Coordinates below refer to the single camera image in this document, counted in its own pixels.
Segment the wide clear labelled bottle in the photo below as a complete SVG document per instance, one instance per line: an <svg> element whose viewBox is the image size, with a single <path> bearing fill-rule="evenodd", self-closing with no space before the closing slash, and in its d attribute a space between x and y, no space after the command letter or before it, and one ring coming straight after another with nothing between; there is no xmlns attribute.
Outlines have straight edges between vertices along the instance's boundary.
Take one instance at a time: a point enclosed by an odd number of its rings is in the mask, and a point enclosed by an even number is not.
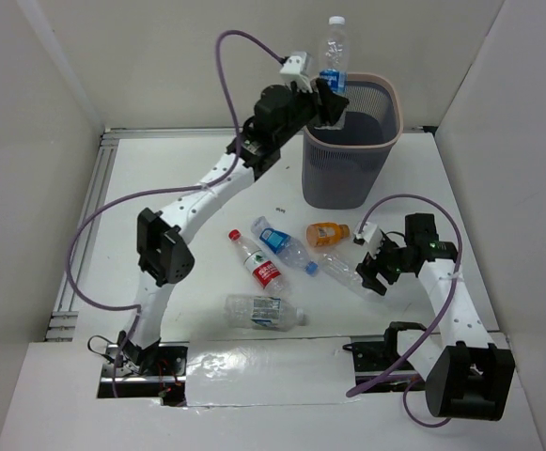
<svg viewBox="0 0 546 451"><path fill-rule="evenodd" d="M306 324L302 308L277 297L229 295L224 313L231 328L286 332Z"/></svg>

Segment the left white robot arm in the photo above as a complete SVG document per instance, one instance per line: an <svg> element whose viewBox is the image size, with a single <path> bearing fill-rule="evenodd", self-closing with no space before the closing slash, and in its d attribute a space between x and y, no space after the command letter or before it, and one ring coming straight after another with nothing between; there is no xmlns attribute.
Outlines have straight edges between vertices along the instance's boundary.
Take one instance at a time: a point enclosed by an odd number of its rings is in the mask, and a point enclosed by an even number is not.
<svg viewBox="0 0 546 451"><path fill-rule="evenodd" d="M189 249L198 230L234 195L254 184L280 158L280 149L307 125L332 126L349 104L317 78L303 92L296 84L265 88L254 114L241 125L226 153L202 178L197 190L158 211L137 218L140 269L135 301L141 307L118 334L123 362L137 375L157 364L161 325L174 286L195 265Z"/></svg>

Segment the clear unlabelled plastic bottle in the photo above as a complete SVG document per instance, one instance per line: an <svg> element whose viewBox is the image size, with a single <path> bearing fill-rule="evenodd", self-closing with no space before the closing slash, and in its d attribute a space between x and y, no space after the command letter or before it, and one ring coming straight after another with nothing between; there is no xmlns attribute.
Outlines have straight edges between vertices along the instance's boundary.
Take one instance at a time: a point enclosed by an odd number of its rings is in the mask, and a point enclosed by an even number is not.
<svg viewBox="0 0 546 451"><path fill-rule="evenodd" d="M378 301L380 296L369 288L364 288L362 277L355 266L337 252L325 252L319 257L319 268L342 287L366 301Z"/></svg>

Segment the blue label water bottle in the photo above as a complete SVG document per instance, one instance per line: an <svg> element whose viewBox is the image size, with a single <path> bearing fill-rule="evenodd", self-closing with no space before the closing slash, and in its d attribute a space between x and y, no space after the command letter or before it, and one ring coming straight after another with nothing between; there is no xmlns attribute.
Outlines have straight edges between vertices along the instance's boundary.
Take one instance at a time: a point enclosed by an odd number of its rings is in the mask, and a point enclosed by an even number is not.
<svg viewBox="0 0 546 451"><path fill-rule="evenodd" d="M346 19L343 16L332 16L320 44L318 76L340 96L345 95L349 60L350 43Z"/></svg>

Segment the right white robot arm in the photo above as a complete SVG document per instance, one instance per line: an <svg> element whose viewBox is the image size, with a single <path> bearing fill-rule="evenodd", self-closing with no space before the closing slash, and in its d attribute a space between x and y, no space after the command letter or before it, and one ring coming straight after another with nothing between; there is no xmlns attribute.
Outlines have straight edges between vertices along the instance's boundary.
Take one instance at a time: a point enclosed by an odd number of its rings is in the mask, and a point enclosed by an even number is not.
<svg viewBox="0 0 546 451"><path fill-rule="evenodd" d="M457 244L440 239L430 213L406 216L402 245L370 222L358 225L354 240L367 249L356 267L364 288L384 295L402 274L411 273L436 316L429 326L390 323L382 345L382 358L389 367L373 384L395 379L410 365L424 384L432 416L500 420L515 361L510 350L495 344L476 312L456 266Z"/></svg>

